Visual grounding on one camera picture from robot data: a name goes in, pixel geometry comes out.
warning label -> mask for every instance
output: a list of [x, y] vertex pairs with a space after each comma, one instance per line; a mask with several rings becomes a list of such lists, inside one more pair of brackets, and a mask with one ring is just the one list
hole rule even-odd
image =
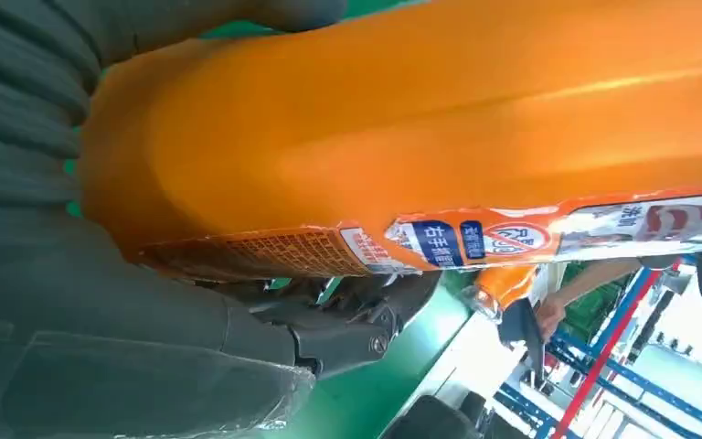
[[391, 258], [386, 249], [377, 244], [361, 228], [341, 230], [340, 234], [348, 244], [348, 248], [372, 273], [415, 271], [413, 267]]
[[370, 274], [337, 230], [245, 233], [156, 244], [144, 258], [200, 279], [242, 280], [279, 276]]
[[534, 224], [497, 224], [484, 231], [484, 244], [486, 252], [498, 256], [525, 254], [550, 244], [550, 234]]

blue metal rack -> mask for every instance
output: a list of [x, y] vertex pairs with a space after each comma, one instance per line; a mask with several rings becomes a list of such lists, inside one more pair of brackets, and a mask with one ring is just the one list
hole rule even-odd
[[628, 291], [617, 305], [612, 318], [610, 318], [610, 322], [596, 338], [596, 342], [588, 347], [588, 350], [583, 350], [583, 352], [590, 354], [594, 358], [601, 354], [601, 350], [607, 346], [607, 342], [617, 326], [620, 324], [623, 316], [625, 316], [632, 308], [633, 303], [636, 301], [636, 298], [639, 297], [639, 294], [644, 293], [643, 285], [647, 282], [647, 279], [649, 279], [651, 275], [652, 271], [647, 268], [643, 268], [636, 274], [628, 287]]
[[[531, 428], [537, 430], [535, 439], [545, 439], [550, 434], [550, 430], [558, 425], [557, 419], [537, 407], [536, 404], [507, 383], [502, 384], [494, 399], [517, 414]], [[567, 438], [580, 439], [571, 430], [567, 431]]]
[[[686, 260], [686, 262], [694, 263], [695, 261]], [[562, 331], [557, 331], [547, 346], [548, 352], [550, 352], [560, 361], [570, 365], [573, 369], [583, 374], [588, 374], [590, 371], [589, 363], [591, 362], [591, 359], [596, 359], [601, 354], [601, 351], [603, 350], [604, 346], [606, 346], [607, 341], [610, 339], [612, 334], [618, 328], [618, 325], [622, 321], [623, 317], [633, 309], [633, 303], [639, 297], [639, 294], [644, 293], [643, 285], [647, 283], [651, 275], [652, 272], [648, 269], [642, 269], [638, 274], [636, 274], [636, 277], [634, 277], [632, 283], [629, 285], [626, 294], [618, 304], [614, 315], [610, 319], [607, 326], [598, 335], [596, 342], [593, 345], [589, 346], [583, 341], [578, 340], [569, 334]], [[578, 358], [578, 356], [572, 352], [572, 348], [575, 348], [585, 354], [584, 358]], [[640, 389], [642, 389], [642, 394], [636, 398], [618, 388], [608, 380], [599, 377], [597, 379], [597, 383], [607, 392], [615, 395], [622, 401], [628, 402], [640, 412], [655, 419], [661, 425], [664, 425], [671, 431], [685, 437], [686, 439], [699, 439], [702, 437], [699, 434], [695, 434], [678, 423], [666, 418], [660, 412], [644, 404], [641, 399], [646, 393], [653, 394], [662, 401], [676, 407], [678, 410], [692, 416], [695, 419], [698, 419], [700, 422], [702, 422], [701, 410], [683, 401], [673, 393], [660, 388], [644, 377], [639, 376], [617, 361], [612, 359], [608, 360], [606, 367], [613, 370], [618, 375], [626, 378], [630, 382], [633, 382], [639, 386]], [[519, 391], [508, 386], [507, 384], [502, 386], [495, 398], [505, 407], [518, 414], [521, 419], [529, 423], [532, 428], [536, 429], [537, 435], [535, 437], [537, 439], [545, 439], [549, 437], [553, 427], [558, 425], [558, 420], [553, 419], [550, 415], [537, 407], [533, 402], [527, 400]], [[571, 430], [567, 430], [566, 436], [569, 439], [578, 438], [578, 436]]]
[[[548, 352], [553, 354], [556, 358], [559, 360], [565, 362], [566, 364], [569, 364], [572, 368], [580, 371], [581, 373], [587, 373], [588, 370], [590, 369], [590, 366], [587, 364], [586, 357], [585, 359], [578, 359], [575, 357], [570, 351], [569, 348], [576, 348], [577, 350], [590, 355], [590, 347], [585, 345], [581, 340], [578, 340], [574, 337], [571, 337], [569, 334], [565, 334], [563, 332], [557, 332], [556, 335], [553, 336], [552, 340], [548, 344]], [[607, 361], [607, 368], [614, 370], [617, 372], [618, 375], [626, 378], [627, 380], [633, 382], [634, 384], [638, 385], [642, 391], [644, 396], [645, 393], [651, 393], [655, 395], [656, 397], [660, 398], [661, 400], [671, 404], [672, 406], [676, 407], [680, 411], [698, 419], [700, 422], [702, 422], [702, 411], [699, 410], [698, 408], [688, 404], [687, 402], [683, 401], [681, 398], [677, 397], [673, 393], [666, 391], [664, 389], [661, 389], [659, 386], [655, 385], [651, 381], [645, 379], [644, 377], [639, 376], [632, 370], [624, 367], [622, 364], [618, 363], [617, 361], [614, 360], [609, 360]], [[606, 391], [614, 394], [615, 396], [621, 398], [622, 400], [629, 402], [631, 405], [633, 405], [635, 408], [639, 409], [639, 411], [647, 414], [648, 416], [652, 417], [653, 419], [656, 419], [659, 423], [665, 425], [672, 431], [684, 436], [685, 438], [699, 438], [698, 434], [694, 434], [684, 427], [680, 426], [677, 423], [674, 423], [673, 421], [669, 420], [659, 412], [656, 412], [655, 410], [651, 409], [649, 406], [643, 404], [640, 402], [640, 399], [642, 396], [639, 397], [639, 399], [634, 398], [630, 395], [628, 395], [626, 392], [618, 389], [616, 386], [611, 384], [605, 379], [599, 378], [598, 381], [599, 385], [601, 385]]]

person's arm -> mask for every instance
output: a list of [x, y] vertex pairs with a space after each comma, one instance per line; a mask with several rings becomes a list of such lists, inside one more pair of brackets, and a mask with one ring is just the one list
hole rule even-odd
[[592, 262], [572, 281], [549, 295], [537, 310], [537, 322], [545, 339], [549, 339], [558, 323], [566, 316], [566, 307], [596, 288], [620, 279], [642, 267], [636, 258]]

plastic wrap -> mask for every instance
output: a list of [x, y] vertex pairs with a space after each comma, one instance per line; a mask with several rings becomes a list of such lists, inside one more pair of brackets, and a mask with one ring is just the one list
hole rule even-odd
[[20, 344], [10, 329], [0, 439], [250, 437], [283, 428], [314, 385], [308, 370], [213, 350], [49, 332]]
[[400, 215], [166, 242], [150, 264], [200, 278], [367, 275], [702, 252], [702, 187], [577, 198], [532, 209]]

blue frame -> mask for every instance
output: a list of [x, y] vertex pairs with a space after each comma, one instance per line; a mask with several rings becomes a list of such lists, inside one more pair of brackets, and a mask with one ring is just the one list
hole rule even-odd
[[[585, 345], [581, 340], [577, 340], [574, 337], [571, 337], [568, 334], [564, 334], [561, 332], [557, 332], [556, 335], [553, 336], [551, 339], [550, 343], [547, 346], [548, 352], [556, 356], [559, 360], [565, 362], [566, 364], [569, 364], [572, 368], [587, 374], [588, 371], [590, 370], [590, 367], [586, 364], [584, 359], [577, 359], [574, 357], [571, 352], [569, 352], [569, 348], [576, 348], [580, 350], [581, 352], [587, 354], [588, 356], [592, 356], [590, 353], [590, 347]], [[653, 395], [657, 396], [661, 400], [668, 402], [669, 404], [673, 405], [680, 411], [698, 419], [700, 422], [702, 422], [702, 411], [699, 410], [698, 408], [688, 404], [681, 398], [677, 397], [673, 393], [666, 391], [659, 386], [655, 385], [648, 379], [638, 375], [637, 373], [633, 372], [632, 370], [624, 367], [622, 364], [618, 363], [617, 361], [614, 361], [612, 359], [607, 361], [606, 367], [609, 369], [614, 370], [617, 372], [618, 375], [623, 376], [627, 380], [633, 382], [634, 384], [638, 385], [643, 392], [649, 392], [652, 393]], [[639, 409], [641, 412], [647, 414], [648, 416], [656, 419], [659, 423], [665, 425], [669, 429], [671, 429], [674, 432], [677, 432], [678, 434], [681, 434], [685, 438], [700, 438], [701, 436], [698, 434], [694, 434], [690, 432], [689, 430], [685, 429], [681, 425], [674, 423], [673, 421], [669, 420], [668, 418], [665, 418], [662, 414], [659, 412], [656, 412], [655, 410], [651, 409], [649, 406], [639, 402], [636, 398], [628, 395], [628, 393], [625, 393], [624, 391], [618, 389], [616, 386], [614, 386], [612, 383], [608, 382], [607, 380], [603, 378], [599, 378], [597, 380], [600, 386], [602, 386], [606, 391], [618, 396], [622, 400], [629, 402], [631, 405]]]
[[[550, 429], [556, 428], [558, 420], [550, 416], [547, 412], [537, 407], [529, 401], [519, 391], [507, 383], [502, 384], [499, 391], [494, 395], [494, 399], [510, 409], [528, 423], [531, 428], [537, 430], [535, 439], [545, 439], [550, 435]], [[568, 439], [580, 439], [574, 432], [567, 430]]]

